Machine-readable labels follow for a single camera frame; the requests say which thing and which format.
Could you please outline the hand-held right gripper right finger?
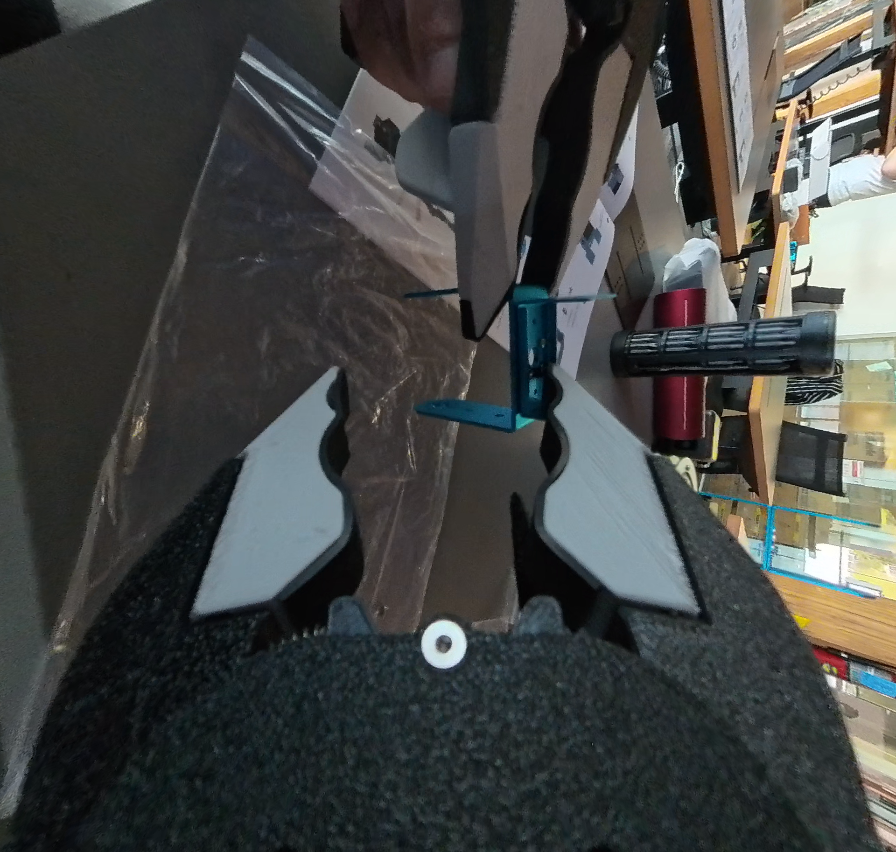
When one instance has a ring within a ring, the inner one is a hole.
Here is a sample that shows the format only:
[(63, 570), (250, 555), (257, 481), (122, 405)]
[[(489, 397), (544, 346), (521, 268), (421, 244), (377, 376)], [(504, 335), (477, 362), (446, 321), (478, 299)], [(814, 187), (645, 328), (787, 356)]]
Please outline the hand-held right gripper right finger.
[(564, 368), (549, 376), (546, 477), (531, 512), (511, 509), (520, 613), (547, 601), (561, 628), (593, 635), (622, 608), (701, 618), (651, 452)]

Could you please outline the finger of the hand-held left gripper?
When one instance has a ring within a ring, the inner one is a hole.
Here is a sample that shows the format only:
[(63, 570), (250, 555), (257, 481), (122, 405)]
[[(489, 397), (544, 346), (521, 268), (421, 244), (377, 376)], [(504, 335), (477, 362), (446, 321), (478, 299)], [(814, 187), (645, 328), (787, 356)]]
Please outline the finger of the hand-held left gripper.
[(566, 0), (460, 0), (450, 130), (462, 334), (488, 331), (513, 285), (536, 136), (561, 72)]
[(546, 105), (546, 166), (523, 282), (550, 290), (572, 261), (633, 115), (641, 82), (621, 43), (583, 43)]

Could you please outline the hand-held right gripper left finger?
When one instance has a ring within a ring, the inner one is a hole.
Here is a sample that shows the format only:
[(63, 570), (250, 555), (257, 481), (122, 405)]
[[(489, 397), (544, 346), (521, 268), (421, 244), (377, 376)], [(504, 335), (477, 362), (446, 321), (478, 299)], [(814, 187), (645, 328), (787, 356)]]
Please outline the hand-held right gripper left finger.
[(265, 613), (300, 634), (354, 594), (364, 561), (342, 479), (349, 412), (347, 376), (333, 366), (245, 447), (193, 620)]

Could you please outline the long blue U bracket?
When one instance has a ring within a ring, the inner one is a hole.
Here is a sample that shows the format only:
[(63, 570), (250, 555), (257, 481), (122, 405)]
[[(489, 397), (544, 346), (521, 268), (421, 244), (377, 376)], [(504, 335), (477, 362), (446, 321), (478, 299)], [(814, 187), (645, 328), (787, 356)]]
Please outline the long blue U bracket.
[(508, 303), (511, 403), (498, 406), (461, 398), (441, 398), (423, 401), (414, 408), (423, 417), (442, 419), (458, 424), (479, 426), (502, 433), (514, 433), (535, 422), (520, 411), (524, 403), (523, 385), (527, 376), (525, 353), (525, 314), (519, 305), (522, 284), (513, 287)]

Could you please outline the wooden office desk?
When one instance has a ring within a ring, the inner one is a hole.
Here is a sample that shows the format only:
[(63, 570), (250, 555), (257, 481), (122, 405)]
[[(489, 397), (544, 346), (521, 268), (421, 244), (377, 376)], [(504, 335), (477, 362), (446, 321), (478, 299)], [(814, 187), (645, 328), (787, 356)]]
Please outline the wooden office desk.
[[(790, 100), (778, 147), (778, 156), (771, 177), (770, 206), (774, 247), (769, 266), (769, 280), (763, 320), (789, 317), (792, 314), (790, 279), (790, 223), (781, 215), (780, 196), (794, 130), (798, 127), (801, 108)], [(753, 379), (748, 399), (749, 463), (751, 488), (767, 506), (773, 503), (776, 470), (787, 379), (785, 376), (757, 376)]]

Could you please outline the person's left hand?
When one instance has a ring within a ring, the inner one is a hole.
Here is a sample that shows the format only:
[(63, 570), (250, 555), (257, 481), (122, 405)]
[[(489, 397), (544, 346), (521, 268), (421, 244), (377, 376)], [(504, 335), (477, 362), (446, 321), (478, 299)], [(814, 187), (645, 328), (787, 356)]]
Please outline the person's left hand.
[(341, 0), (344, 53), (378, 83), (422, 107), (452, 108), (460, 0)]

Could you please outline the red cylinder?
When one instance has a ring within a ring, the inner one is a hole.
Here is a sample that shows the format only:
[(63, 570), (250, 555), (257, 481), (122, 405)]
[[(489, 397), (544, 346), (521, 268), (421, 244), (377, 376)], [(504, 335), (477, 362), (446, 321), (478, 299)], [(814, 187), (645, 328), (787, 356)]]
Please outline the red cylinder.
[[(656, 329), (704, 323), (706, 290), (677, 289), (656, 296)], [(653, 450), (660, 454), (688, 455), (704, 438), (706, 380), (700, 376), (660, 376), (653, 381)]]

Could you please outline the assembly instruction booklet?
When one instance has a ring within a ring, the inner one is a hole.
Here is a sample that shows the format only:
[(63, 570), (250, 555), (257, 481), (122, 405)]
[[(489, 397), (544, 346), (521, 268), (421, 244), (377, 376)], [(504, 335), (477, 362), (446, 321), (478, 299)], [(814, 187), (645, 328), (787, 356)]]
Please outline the assembly instruction booklet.
[[(409, 103), (360, 70), (313, 175), (310, 189), (361, 235), (379, 245), (416, 279), (419, 287), (455, 287), (454, 216), (428, 205), (398, 183), (394, 160), (386, 146), (420, 113)], [(613, 165), (599, 192), (571, 263), (562, 270), (558, 298), (600, 294), (588, 302), (572, 302), (557, 310), (558, 359), (580, 385), (598, 394), (609, 370), (609, 343), (600, 331), (614, 334), (603, 322), (615, 310), (604, 279), (619, 216), (633, 191), (633, 119), (623, 139), (621, 162)]]

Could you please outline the grey flat box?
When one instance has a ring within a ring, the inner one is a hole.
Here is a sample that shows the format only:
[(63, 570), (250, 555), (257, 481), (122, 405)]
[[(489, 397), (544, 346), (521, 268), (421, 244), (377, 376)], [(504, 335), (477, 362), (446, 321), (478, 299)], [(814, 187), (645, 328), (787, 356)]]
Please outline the grey flat box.
[(677, 203), (640, 204), (631, 196), (615, 222), (614, 241), (605, 271), (621, 328), (637, 329), (651, 316), (652, 299), (662, 287), (666, 263), (688, 237)]

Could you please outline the white crumpled plastic bag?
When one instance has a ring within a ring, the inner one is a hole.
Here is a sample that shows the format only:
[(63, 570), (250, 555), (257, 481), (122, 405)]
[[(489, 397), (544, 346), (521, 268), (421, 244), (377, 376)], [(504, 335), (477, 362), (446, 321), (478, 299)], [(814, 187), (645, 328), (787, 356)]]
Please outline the white crumpled plastic bag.
[(662, 291), (665, 293), (701, 287), (727, 292), (721, 269), (721, 251), (712, 237), (694, 237), (672, 256), (664, 267)]

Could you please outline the black mesh chair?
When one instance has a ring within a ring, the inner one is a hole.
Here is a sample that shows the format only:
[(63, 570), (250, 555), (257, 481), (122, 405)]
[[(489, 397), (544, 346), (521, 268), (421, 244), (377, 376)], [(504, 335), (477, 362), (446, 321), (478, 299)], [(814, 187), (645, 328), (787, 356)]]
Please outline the black mesh chair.
[(783, 422), (778, 441), (777, 482), (843, 497), (846, 442), (843, 433)]

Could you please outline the black slotted cylinder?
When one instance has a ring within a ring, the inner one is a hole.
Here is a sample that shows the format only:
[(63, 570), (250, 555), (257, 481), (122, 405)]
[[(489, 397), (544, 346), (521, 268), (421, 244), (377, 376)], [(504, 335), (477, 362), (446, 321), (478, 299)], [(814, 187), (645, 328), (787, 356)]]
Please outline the black slotted cylinder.
[(833, 371), (836, 318), (816, 311), (778, 318), (619, 331), (609, 363), (620, 378), (815, 377)]

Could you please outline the clear plastic bag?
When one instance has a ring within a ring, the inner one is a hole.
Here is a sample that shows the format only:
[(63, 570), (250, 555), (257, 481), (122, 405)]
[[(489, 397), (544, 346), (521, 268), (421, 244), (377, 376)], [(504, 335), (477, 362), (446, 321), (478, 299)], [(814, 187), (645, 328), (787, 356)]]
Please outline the clear plastic bag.
[(340, 107), (249, 38), (98, 474), (52, 655), (217, 468), (324, 372), (350, 398), (345, 479), (364, 550), (357, 595), (383, 632), (421, 622), (457, 428), (415, 406), (462, 398), (475, 348), (456, 303), (315, 196)]

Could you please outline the striped cloth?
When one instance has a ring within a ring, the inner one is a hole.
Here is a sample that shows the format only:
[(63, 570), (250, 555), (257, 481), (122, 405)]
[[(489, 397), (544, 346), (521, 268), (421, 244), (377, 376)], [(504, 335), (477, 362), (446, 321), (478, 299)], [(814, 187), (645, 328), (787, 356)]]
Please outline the striped cloth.
[(785, 406), (804, 407), (841, 396), (844, 391), (844, 364), (835, 360), (828, 376), (793, 376), (786, 385)]

